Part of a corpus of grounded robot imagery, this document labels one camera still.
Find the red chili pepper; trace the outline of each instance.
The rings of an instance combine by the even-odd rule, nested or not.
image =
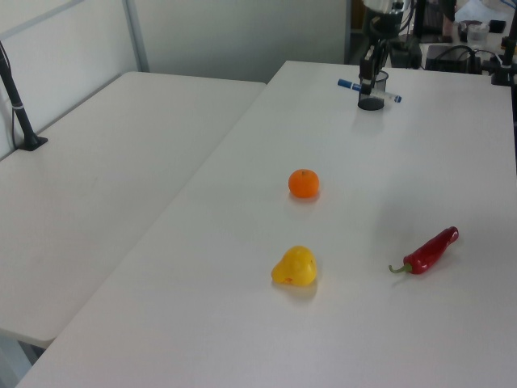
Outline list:
[[[455,226],[451,226],[426,242],[411,255],[407,255],[404,258],[404,266],[402,268],[395,270],[390,265],[389,270],[393,273],[410,272],[414,275],[424,273],[438,261],[447,247],[455,242],[459,236],[458,229]]]

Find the equipment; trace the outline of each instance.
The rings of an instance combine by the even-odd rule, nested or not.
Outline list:
[[[426,0],[417,0],[416,7],[425,7]],[[359,64],[361,93],[370,95],[375,85],[376,76],[384,67],[390,51],[389,40],[397,38],[411,23],[415,10],[415,0],[363,0],[366,6],[363,33],[368,37],[368,51]],[[446,16],[454,15],[456,0],[439,0],[439,6]],[[402,22],[403,12],[410,7],[406,21]]]

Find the pen holder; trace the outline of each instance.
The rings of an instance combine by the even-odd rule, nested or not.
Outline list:
[[[379,74],[375,78],[375,82],[373,83],[373,89],[378,91],[386,91],[386,81],[388,80],[388,73],[385,71],[380,71]],[[373,95],[365,95],[363,93],[359,93],[359,102],[357,106],[365,111],[378,111],[382,109],[385,105],[385,101],[383,99],[378,99]]]

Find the white wall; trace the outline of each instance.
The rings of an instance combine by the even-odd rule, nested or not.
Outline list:
[[[35,132],[137,69],[124,0],[85,0],[2,42]],[[11,151],[10,133],[11,102],[0,82],[0,158]]]
[[[343,63],[349,1],[128,0],[128,5],[142,65],[151,72],[269,82],[286,60]]]

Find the black pole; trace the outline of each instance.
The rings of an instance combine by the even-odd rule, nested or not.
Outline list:
[[[426,13],[426,0],[417,0],[416,6],[414,7],[414,24],[413,24],[413,35],[422,39],[423,35],[423,19]]]
[[[13,109],[16,112],[16,117],[18,117],[20,127],[22,127],[23,130],[24,141],[19,148],[21,150],[33,151],[42,144],[46,143],[47,139],[44,137],[37,137],[34,131],[32,130],[31,122],[27,117],[27,113],[25,112],[25,108],[23,107],[22,100],[19,97],[18,90],[16,89],[15,81],[12,78],[11,69],[7,64],[6,56],[4,55],[4,52],[1,49],[0,76],[2,77],[3,84],[6,87],[6,91],[9,95],[9,99],[11,100]]]
[[[511,86],[515,75],[515,67],[512,64],[515,44],[517,43],[517,10],[514,11],[514,18],[511,22],[510,35],[503,38],[506,45],[504,55],[502,57],[502,64],[492,74],[492,85]]]

